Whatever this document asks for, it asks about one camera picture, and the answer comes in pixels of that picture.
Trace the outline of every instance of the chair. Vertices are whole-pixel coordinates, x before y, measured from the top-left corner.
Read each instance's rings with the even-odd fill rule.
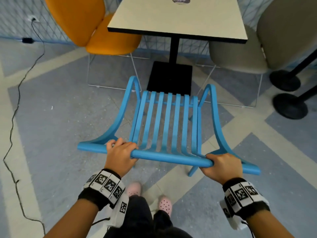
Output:
[[[244,26],[246,44],[210,41],[209,53],[215,66],[204,85],[216,66],[260,74],[257,102],[264,73],[285,68],[317,44],[316,6],[317,0],[274,0],[261,15],[256,31]]]
[[[208,84],[204,90],[204,94],[200,102],[198,102],[198,97],[193,96],[190,98],[188,95],[185,95],[181,101],[181,95],[176,95],[176,101],[172,102],[172,93],[169,93],[167,96],[167,101],[164,101],[164,93],[156,93],[156,92],[148,92],[144,91],[142,94],[142,98],[139,90],[138,79],[135,76],[130,77],[125,95],[123,97],[123,101],[115,119],[113,125],[100,137],[90,140],[80,142],[78,144],[79,150],[96,152],[96,153],[107,153],[106,146],[104,145],[111,139],[117,140],[118,138],[115,136],[116,131],[118,130],[122,119],[124,117],[125,110],[127,108],[127,103],[130,98],[130,93],[132,91],[132,86],[134,85],[137,95],[137,105],[136,111],[134,114],[132,129],[130,132],[129,141],[138,142],[139,136],[141,137],[141,126],[142,126],[142,118],[144,116],[145,104],[148,103],[148,110],[146,116],[146,122],[144,126],[143,138],[141,145],[139,145],[138,150],[134,150],[131,153],[131,157],[145,159],[145,160],[155,160],[161,162],[168,163],[176,163],[183,165],[190,165],[193,168],[188,173],[188,176],[192,176],[193,173],[198,169],[198,167],[210,167],[213,165],[213,162],[209,159],[205,159],[205,156],[201,154],[201,107],[204,104],[204,100],[206,99],[208,93],[211,96],[211,115],[213,119],[213,126],[215,130],[215,135],[217,142],[219,144],[219,149],[211,152],[212,154],[224,154],[231,153],[238,157],[228,146],[226,140],[221,131],[219,115],[218,115],[218,106],[216,100],[216,88],[214,85]],[[155,124],[153,128],[153,137],[150,137],[151,144],[148,143],[149,139],[149,130],[152,119],[153,107],[154,104],[157,104],[156,109],[156,117]],[[165,119],[164,119],[164,128],[162,139],[159,139],[159,127],[160,120],[162,114],[162,107],[166,106]],[[172,106],[175,106],[174,112],[174,121],[172,128],[172,141],[171,141],[171,150],[167,150],[168,144],[168,131],[170,124],[170,116]],[[181,150],[177,150],[177,136],[178,136],[178,123],[180,116],[180,107],[184,107],[183,117],[181,119],[182,122],[182,139],[181,139]],[[192,109],[192,117],[189,117],[189,109]],[[191,120],[192,122],[192,137],[191,137],[191,152],[187,151],[187,133],[188,133],[188,122]],[[161,141],[161,148],[158,146],[158,141]],[[259,175],[260,169],[245,160],[242,160],[243,171],[246,174],[254,174]]]
[[[130,54],[135,74],[132,52],[139,46],[141,35],[108,32],[107,26],[113,13],[105,16],[103,0],[45,0],[52,16],[67,36],[80,47],[86,47],[88,55],[87,84],[100,88],[123,89],[89,84],[90,54]]]

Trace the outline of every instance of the orange chair seat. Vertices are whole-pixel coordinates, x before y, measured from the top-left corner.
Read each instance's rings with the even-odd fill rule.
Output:
[[[113,14],[104,17],[86,45],[87,52],[98,55],[124,55],[137,49],[142,35],[109,32],[107,26],[112,17]]]

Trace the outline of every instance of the cable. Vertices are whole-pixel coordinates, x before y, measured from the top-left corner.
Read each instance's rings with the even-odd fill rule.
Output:
[[[95,225],[95,224],[97,224],[97,223],[99,223],[99,222],[102,222],[102,221],[104,221],[104,220],[110,220],[110,217],[104,218],[104,219],[101,219],[101,220],[98,220],[98,221],[94,222],[91,226],[93,226],[93,225]]]
[[[253,232],[252,232],[251,228],[249,227],[248,223],[247,223],[247,222],[244,222],[244,221],[241,221],[241,223],[248,226],[248,228],[249,228],[249,230],[250,230],[250,232],[251,232],[252,238],[254,238]]]
[[[9,154],[9,152],[10,152],[12,146],[13,146],[13,143],[12,143],[12,132],[13,132],[13,128],[14,128],[14,122],[13,122],[13,120],[14,120],[14,117],[16,116],[16,114],[17,114],[17,111],[18,111],[19,105],[20,105],[20,100],[21,100],[20,86],[21,86],[22,82],[25,80],[25,78],[26,78],[26,76],[28,75],[28,73],[34,68],[34,66],[36,65],[36,63],[38,62],[38,60],[39,60],[42,56],[44,56],[44,54],[45,54],[45,44],[44,44],[43,40],[40,38],[40,36],[37,34],[37,32],[36,32],[35,29],[34,29],[34,26],[33,26],[33,22],[34,22],[34,21],[35,21],[35,19],[33,18],[33,19],[32,19],[32,22],[31,22],[31,26],[32,26],[32,28],[33,28],[33,31],[36,33],[36,35],[38,36],[38,38],[39,38],[39,39],[42,41],[42,43],[43,43],[43,54],[42,54],[41,56],[39,56],[39,57],[35,60],[35,62],[34,62],[34,64],[32,65],[32,67],[26,72],[24,78],[20,81],[20,83],[19,83],[19,85],[18,85],[18,93],[19,93],[18,103],[17,103],[17,107],[16,107],[16,109],[14,110],[14,113],[13,113],[13,116],[12,116],[12,119],[11,119],[12,126],[11,126],[10,137],[9,137],[9,139],[10,139],[10,144],[11,144],[11,145],[10,145],[10,148],[8,149],[6,155],[5,155],[4,158],[3,158],[3,163],[4,163],[4,165],[6,166],[7,170],[10,172],[11,177],[12,177],[12,180],[13,180],[13,183],[15,184],[16,193],[17,193],[17,196],[18,196],[18,200],[19,200],[20,207],[21,207],[22,214],[23,214],[24,218],[26,218],[27,220],[32,220],[32,221],[40,222],[41,225],[42,225],[42,227],[43,227],[44,235],[46,235],[45,226],[44,226],[44,223],[43,223],[42,221],[37,220],[37,219],[32,219],[32,218],[29,218],[29,217],[26,216],[25,211],[24,211],[24,208],[23,208],[23,205],[22,205],[21,197],[20,197],[20,194],[19,194],[19,191],[18,191],[18,182],[19,182],[20,180],[16,180],[16,179],[15,179],[13,172],[11,171],[11,169],[9,168],[8,164],[7,164],[6,161],[5,161],[6,157],[8,156],[8,154]]]

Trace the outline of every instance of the person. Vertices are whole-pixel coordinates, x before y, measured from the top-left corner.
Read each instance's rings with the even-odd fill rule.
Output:
[[[106,144],[107,158],[105,170],[118,178],[125,176],[135,165],[137,159],[131,159],[130,154],[137,149],[137,144],[125,142],[122,138],[110,140]],[[243,180],[241,160],[231,154],[207,154],[207,159],[214,162],[210,168],[201,168],[207,177],[223,186],[233,180]],[[152,218],[146,200],[141,196],[141,185],[132,183],[126,188],[129,202],[123,224],[120,228],[111,227],[104,238],[121,237],[166,237],[189,238],[185,231],[173,227],[170,220],[172,203],[167,197],[162,197],[158,204],[158,212]],[[85,238],[101,206],[92,199],[80,195],[77,202],[44,236],[45,238]],[[256,238],[294,238],[287,229],[272,215],[269,209],[252,209],[251,216],[245,217],[250,230]]]

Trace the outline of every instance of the orange chair backrest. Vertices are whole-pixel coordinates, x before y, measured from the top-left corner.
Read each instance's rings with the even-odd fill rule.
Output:
[[[67,36],[84,47],[105,16],[103,0],[45,0],[52,16]]]

